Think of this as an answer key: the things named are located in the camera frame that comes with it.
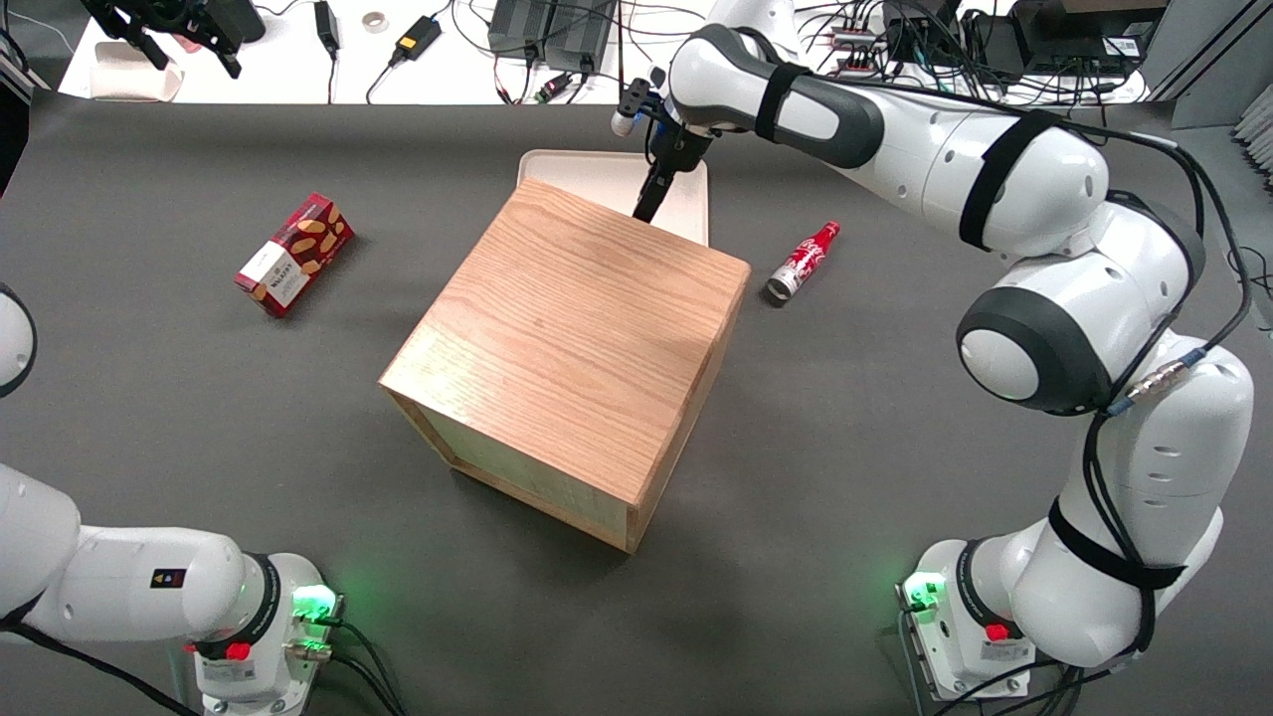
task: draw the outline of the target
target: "tape roll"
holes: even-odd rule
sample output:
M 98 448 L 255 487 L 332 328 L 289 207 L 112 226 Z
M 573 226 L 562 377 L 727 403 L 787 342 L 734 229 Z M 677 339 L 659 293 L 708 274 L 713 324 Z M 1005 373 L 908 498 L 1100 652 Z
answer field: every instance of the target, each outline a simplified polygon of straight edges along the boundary
M 384 13 L 367 13 L 363 15 L 363 29 L 372 34 L 384 32 L 390 28 L 388 19 L 384 18 Z

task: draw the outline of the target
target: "red box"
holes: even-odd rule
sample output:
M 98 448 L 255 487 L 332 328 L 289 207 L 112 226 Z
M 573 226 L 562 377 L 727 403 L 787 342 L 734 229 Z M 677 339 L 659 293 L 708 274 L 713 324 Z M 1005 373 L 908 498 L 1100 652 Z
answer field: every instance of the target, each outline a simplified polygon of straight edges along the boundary
M 322 194 L 311 194 L 239 269 L 234 284 L 266 313 L 281 319 L 350 238 L 354 229 L 336 204 Z

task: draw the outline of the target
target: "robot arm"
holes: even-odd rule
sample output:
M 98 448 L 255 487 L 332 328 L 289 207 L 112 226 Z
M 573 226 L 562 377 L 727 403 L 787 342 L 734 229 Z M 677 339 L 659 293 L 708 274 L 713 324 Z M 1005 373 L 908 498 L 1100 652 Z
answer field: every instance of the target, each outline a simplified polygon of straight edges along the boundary
M 1087 424 L 1110 420 L 1094 452 L 1111 503 L 1144 566 L 1174 575 L 1150 590 L 1156 614 L 1209 557 L 1222 525 L 1218 503 L 1250 428 L 1253 389 L 1241 362 L 1158 330 L 1202 274 L 1202 238 L 1170 210 L 1109 191 L 1100 152 L 1060 129 L 1035 130 L 987 183 L 990 157 L 1018 117 L 802 74 L 788 64 L 799 55 L 785 27 L 791 5 L 722 0 L 677 50 L 662 96 L 640 104 L 659 125 L 634 215 L 648 220 L 675 172 L 693 168 L 714 139 L 755 131 L 821 159 L 941 233 L 1012 255 L 1007 275 L 960 322 L 959 358 L 1003 400 L 1059 415 L 1102 410 Z M 617 113 L 634 116 L 633 107 L 629 101 Z M 1181 357 L 1192 371 L 1179 367 Z M 1144 381 L 1142 392 L 1156 397 L 1110 418 L 1104 409 L 1123 376 Z M 1095 668 L 1138 643 L 1143 587 L 1094 567 L 1092 549 L 1085 557 L 1072 549 L 1086 540 L 1125 559 L 1088 493 L 1090 446 L 1082 436 L 1078 445 L 1048 519 L 1009 535 L 937 543 L 905 580 L 900 596 L 939 698 L 1029 668 L 1036 646 Z M 1027 685 L 1023 674 L 981 693 L 1025 696 Z
M 0 284 L 0 397 L 31 373 L 36 326 Z M 297 554 L 181 527 L 90 527 L 61 492 L 0 464 L 0 642 L 183 638 L 210 712 L 297 715 L 330 656 L 336 595 Z
M 210 50 L 232 78 L 241 66 L 237 54 L 243 31 L 225 0 L 80 0 L 107 37 L 123 39 L 150 60 L 168 66 L 168 56 L 146 31 L 179 34 Z

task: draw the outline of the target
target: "wooden box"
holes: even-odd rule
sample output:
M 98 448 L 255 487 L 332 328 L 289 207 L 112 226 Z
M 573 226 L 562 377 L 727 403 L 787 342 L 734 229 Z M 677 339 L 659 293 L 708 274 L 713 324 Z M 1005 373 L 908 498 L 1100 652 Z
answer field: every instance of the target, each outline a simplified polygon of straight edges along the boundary
M 457 470 L 634 552 L 750 271 L 527 180 L 379 382 Z

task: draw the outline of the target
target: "gray table surface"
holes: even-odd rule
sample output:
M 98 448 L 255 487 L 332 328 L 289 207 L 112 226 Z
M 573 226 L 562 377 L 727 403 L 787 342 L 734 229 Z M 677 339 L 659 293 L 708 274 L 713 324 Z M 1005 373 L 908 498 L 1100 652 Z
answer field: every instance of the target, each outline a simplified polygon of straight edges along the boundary
M 1151 130 L 1164 118 L 1111 115 Z M 376 386 L 521 154 L 639 150 L 607 121 L 601 108 L 42 98 L 0 201 L 0 279 L 41 329 L 34 375 L 0 404 L 0 459 L 73 496 L 88 524 L 308 555 L 349 592 L 416 715 L 913 713 L 892 582 L 934 540 L 1043 516 L 1081 428 L 1001 403 L 961 369 L 955 326 L 1002 273 L 993 259 L 811 159 L 717 143 L 712 242 L 752 264 L 755 288 L 822 222 L 845 232 L 785 310 L 745 302 L 634 557 L 449 474 Z M 1108 154 L 1116 186 L 1188 213 L 1167 162 Z M 230 280 L 311 191 L 359 240 L 274 321 Z M 1185 331 L 1236 303 L 1211 246 Z M 1268 712 L 1269 357 L 1249 325 L 1230 345 L 1259 387 L 1225 534 L 1148 656 L 1088 688 L 1078 713 Z M 89 650 L 169 683 L 160 645 Z M 309 713 L 369 703 L 334 666 Z M 5 646 L 0 712 L 159 710 Z

